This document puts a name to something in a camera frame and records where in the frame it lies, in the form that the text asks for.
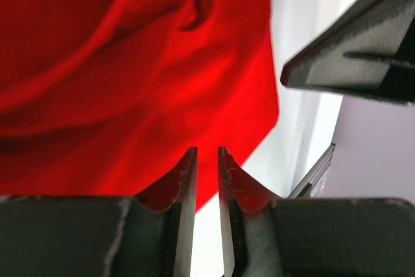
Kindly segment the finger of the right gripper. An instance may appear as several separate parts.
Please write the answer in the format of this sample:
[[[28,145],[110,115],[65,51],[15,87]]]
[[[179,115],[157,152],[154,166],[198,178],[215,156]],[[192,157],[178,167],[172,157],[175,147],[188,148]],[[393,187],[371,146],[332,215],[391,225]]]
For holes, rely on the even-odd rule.
[[[356,0],[281,72],[287,88],[414,104],[414,0]]]

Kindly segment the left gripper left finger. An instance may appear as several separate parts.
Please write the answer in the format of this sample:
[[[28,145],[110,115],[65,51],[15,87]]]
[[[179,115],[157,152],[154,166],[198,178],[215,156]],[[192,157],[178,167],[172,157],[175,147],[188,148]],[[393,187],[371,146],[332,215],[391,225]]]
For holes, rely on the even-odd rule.
[[[1,197],[2,276],[189,276],[198,151],[125,197]]]

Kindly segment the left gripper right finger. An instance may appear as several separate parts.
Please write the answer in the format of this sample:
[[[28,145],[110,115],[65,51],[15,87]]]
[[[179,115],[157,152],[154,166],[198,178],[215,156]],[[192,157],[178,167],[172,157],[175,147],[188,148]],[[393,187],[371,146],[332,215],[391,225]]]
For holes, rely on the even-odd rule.
[[[414,206],[397,198],[284,199],[218,149],[226,276],[413,276]]]

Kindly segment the red t shirt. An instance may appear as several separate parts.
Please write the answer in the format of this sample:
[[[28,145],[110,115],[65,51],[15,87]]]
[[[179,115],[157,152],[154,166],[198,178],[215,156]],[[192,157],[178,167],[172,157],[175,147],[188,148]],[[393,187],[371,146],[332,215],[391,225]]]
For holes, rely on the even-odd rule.
[[[279,115],[271,0],[1,0],[1,193],[135,195]]]

